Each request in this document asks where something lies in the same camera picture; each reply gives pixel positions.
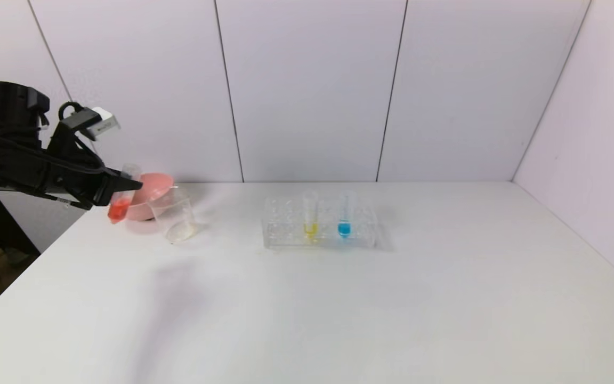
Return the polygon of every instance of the white wall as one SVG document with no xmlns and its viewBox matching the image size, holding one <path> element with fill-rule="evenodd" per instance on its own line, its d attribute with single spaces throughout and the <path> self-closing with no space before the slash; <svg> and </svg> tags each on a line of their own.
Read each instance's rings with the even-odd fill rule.
<svg viewBox="0 0 614 384">
<path fill-rule="evenodd" d="M 515 177 L 614 265 L 614 0 L 594 0 Z"/>
<path fill-rule="evenodd" d="M 241 181 L 214 0 L 32 6 L 71 97 L 122 125 L 96 144 L 107 166 Z"/>
<path fill-rule="evenodd" d="M 51 98 L 51 126 L 39 135 L 46 146 L 58 119 L 59 105 L 68 100 L 61 79 L 25 0 L 0 0 L 0 80 L 29 85 Z M 11 216 L 40 251 L 61 236 L 84 213 L 59 202 L 17 193 L 0 193 Z"/>
<path fill-rule="evenodd" d="M 588 3 L 410 0 L 378 180 L 511 180 Z"/>
<path fill-rule="evenodd" d="M 246 181 L 375 181 L 404 0 L 217 0 Z"/>
</svg>

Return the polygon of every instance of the test tube with yellow liquid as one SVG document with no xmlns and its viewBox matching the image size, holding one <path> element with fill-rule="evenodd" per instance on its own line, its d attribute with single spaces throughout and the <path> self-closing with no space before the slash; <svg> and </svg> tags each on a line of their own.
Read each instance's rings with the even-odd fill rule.
<svg viewBox="0 0 614 384">
<path fill-rule="evenodd" d="M 319 194 L 316 190 L 308 190 L 302 195 L 302 211 L 304 215 L 303 228 L 305 236 L 309 239 L 314 239 L 319 224 L 317 224 L 319 214 Z"/>
</svg>

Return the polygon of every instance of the red liquid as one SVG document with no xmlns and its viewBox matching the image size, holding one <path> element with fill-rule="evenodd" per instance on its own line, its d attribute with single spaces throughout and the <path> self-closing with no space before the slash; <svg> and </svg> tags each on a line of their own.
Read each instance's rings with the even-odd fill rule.
<svg viewBox="0 0 614 384">
<path fill-rule="evenodd" d="M 110 205 L 108 209 L 108 218 L 110 222 L 115 224 L 122 221 L 127 216 L 127 209 L 130 208 L 131 201 L 127 198 L 118 199 Z"/>
</svg>

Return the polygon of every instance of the test tube rack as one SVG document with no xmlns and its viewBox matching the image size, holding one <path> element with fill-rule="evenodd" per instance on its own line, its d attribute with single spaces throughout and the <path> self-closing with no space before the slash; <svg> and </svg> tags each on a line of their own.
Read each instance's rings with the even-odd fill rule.
<svg viewBox="0 0 614 384">
<path fill-rule="evenodd" d="M 277 246 L 326 246 L 373 248 L 376 243 L 377 219 L 372 207 L 358 205 L 350 221 L 351 232 L 343 238 L 338 232 L 341 223 L 340 202 L 320 199 L 317 212 L 317 232 L 305 233 L 302 200 L 266 199 L 262 234 L 266 248 Z"/>
</svg>

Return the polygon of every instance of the yellow liquid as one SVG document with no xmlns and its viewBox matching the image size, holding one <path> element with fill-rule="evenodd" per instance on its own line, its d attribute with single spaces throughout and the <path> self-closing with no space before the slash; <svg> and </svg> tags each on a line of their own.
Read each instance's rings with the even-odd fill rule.
<svg viewBox="0 0 614 384">
<path fill-rule="evenodd" d="M 308 238 L 314 238 L 314 235 L 317 234 L 317 224 L 313 223 L 313 224 L 302 224 L 304 230 L 305 230 L 305 235 L 307 235 Z"/>
</svg>

